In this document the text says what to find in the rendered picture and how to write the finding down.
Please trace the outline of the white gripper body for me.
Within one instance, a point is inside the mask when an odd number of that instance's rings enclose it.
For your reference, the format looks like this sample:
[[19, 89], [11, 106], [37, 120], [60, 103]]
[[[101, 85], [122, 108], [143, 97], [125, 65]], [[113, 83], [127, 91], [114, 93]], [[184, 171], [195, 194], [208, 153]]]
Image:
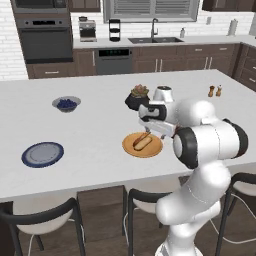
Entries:
[[173, 137], [176, 130], [177, 120], [175, 118], [165, 121], [150, 119], [148, 122], [139, 120], [139, 123], [146, 128], [147, 131], [157, 131], [161, 135]]

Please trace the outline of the brown sausage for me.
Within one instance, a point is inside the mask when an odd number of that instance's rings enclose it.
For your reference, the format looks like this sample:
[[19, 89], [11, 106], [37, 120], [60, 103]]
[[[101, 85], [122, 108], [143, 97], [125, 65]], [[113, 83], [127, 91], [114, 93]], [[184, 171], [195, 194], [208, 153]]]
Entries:
[[141, 140], [143, 140], [144, 138], [146, 138], [151, 132], [145, 132], [143, 133], [140, 137], [138, 137], [134, 143], [133, 143], [133, 147], [135, 147]]

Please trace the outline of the tan hot dog bun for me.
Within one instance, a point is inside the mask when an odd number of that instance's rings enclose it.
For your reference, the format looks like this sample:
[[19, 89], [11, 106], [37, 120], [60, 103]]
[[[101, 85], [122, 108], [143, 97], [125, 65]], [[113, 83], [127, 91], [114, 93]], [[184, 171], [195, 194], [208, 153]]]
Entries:
[[140, 151], [143, 148], [145, 148], [151, 141], [152, 141], [152, 138], [150, 136], [147, 136], [144, 139], [142, 139], [138, 144], [136, 144], [134, 146], [134, 149], [136, 151]]

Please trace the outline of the orange round plate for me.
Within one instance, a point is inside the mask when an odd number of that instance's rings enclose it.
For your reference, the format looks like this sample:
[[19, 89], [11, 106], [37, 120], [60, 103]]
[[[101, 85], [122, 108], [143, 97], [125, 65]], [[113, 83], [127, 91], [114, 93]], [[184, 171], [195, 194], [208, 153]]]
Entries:
[[127, 135], [123, 142], [123, 149], [130, 155], [140, 158], [149, 158], [157, 155], [163, 147], [162, 141], [155, 135], [149, 134], [148, 137], [151, 138], [151, 141], [143, 147], [141, 150], [135, 150], [133, 143], [142, 135], [142, 132], [136, 132]]

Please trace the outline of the grey bowl with blue contents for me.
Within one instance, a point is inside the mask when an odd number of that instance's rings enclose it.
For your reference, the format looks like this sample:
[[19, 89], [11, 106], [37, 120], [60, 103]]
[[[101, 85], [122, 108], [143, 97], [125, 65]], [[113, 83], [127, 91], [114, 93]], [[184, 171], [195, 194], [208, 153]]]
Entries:
[[81, 100], [75, 96], [63, 96], [55, 99], [52, 106], [64, 113], [74, 111], [81, 104]]

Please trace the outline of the blue rimmed grey plate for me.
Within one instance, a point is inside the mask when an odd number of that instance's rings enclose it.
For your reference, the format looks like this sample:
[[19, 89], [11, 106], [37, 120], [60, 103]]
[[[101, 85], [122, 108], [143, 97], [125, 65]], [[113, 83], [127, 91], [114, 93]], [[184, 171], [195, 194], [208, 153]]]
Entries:
[[58, 162], [64, 155], [62, 145], [55, 142], [40, 142], [27, 148], [22, 162], [31, 168], [44, 168]]

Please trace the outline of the succulent plant in black pot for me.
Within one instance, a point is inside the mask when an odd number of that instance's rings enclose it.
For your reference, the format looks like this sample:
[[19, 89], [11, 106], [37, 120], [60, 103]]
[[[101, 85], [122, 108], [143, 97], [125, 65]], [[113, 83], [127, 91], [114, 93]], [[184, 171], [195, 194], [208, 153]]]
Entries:
[[137, 111], [141, 104], [147, 104], [150, 101], [148, 97], [149, 89], [141, 84], [136, 85], [125, 100], [125, 104], [132, 110]]

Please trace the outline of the black chair with white seat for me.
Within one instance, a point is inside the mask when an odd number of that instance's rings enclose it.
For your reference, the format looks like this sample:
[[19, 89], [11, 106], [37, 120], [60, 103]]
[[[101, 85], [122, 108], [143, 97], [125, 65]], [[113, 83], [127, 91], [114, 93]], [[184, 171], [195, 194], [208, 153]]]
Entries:
[[225, 193], [223, 212], [218, 233], [215, 256], [220, 256], [222, 241], [225, 240], [224, 231], [227, 217], [231, 214], [236, 201], [240, 199], [238, 194], [256, 197], [256, 174], [236, 173], [231, 179], [231, 183]]
[[80, 256], [86, 256], [85, 232], [76, 193], [68, 195], [36, 196], [13, 202], [13, 211], [1, 209], [0, 219], [8, 224], [17, 256], [23, 256], [19, 232], [31, 236], [29, 247], [32, 247], [33, 238], [36, 238], [41, 251], [44, 246], [41, 235], [51, 233], [72, 220], [75, 223]]
[[140, 209], [149, 212], [149, 206], [155, 207], [156, 202], [171, 192], [144, 192], [135, 188], [123, 187], [122, 235], [126, 238], [128, 256], [133, 254], [133, 212]]

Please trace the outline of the dark grey dishwasher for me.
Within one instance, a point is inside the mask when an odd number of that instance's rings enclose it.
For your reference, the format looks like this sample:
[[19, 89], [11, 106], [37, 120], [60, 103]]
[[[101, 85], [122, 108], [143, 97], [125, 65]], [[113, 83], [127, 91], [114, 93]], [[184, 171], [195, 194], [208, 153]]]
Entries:
[[97, 75], [130, 74], [132, 51], [129, 48], [105, 48], [95, 51]]

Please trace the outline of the dark kitchen sink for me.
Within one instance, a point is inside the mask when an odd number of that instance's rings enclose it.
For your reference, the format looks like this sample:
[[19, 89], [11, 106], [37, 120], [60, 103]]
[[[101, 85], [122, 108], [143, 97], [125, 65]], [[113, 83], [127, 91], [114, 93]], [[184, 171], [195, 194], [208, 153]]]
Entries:
[[159, 37], [159, 38], [128, 38], [133, 44], [142, 43], [180, 43], [183, 40], [176, 37]]

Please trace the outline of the dark sink tap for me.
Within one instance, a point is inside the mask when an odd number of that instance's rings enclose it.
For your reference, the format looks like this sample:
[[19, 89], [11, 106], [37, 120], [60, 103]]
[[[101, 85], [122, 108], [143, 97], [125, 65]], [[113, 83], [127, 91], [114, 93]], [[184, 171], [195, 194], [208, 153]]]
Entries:
[[158, 29], [155, 29], [155, 24], [158, 22], [159, 20], [157, 18], [153, 18], [152, 20], [152, 27], [151, 27], [151, 39], [154, 39], [155, 35], [158, 35]]

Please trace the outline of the black tiered stand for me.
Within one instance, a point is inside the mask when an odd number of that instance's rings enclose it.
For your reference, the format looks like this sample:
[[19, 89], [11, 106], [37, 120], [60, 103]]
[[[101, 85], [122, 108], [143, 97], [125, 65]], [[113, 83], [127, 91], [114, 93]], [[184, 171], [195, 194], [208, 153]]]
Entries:
[[119, 19], [109, 20], [109, 40], [119, 42], [121, 39], [121, 21]]

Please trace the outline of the window with grey blinds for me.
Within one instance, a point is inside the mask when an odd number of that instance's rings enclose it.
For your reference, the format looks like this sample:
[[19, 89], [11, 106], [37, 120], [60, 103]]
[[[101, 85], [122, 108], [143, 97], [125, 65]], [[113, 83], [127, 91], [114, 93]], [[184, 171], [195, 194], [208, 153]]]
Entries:
[[103, 0], [103, 17], [122, 23], [195, 22], [200, 0]]

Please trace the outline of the silver coffee machine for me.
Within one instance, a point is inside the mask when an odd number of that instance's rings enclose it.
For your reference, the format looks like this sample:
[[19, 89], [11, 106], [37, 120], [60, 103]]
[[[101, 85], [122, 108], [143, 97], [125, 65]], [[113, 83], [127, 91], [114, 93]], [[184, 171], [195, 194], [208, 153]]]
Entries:
[[81, 42], [96, 42], [96, 23], [85, 16], [79, 17], [79, 34]]

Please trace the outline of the white paper towel roll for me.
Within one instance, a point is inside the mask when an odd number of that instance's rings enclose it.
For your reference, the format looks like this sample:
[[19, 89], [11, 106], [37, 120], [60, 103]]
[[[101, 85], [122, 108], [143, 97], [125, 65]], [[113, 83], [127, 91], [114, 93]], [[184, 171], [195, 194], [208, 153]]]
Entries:
[[237, 19], [231, 20], [227, 36], [235, 36], [237, 25], [238, 25]]

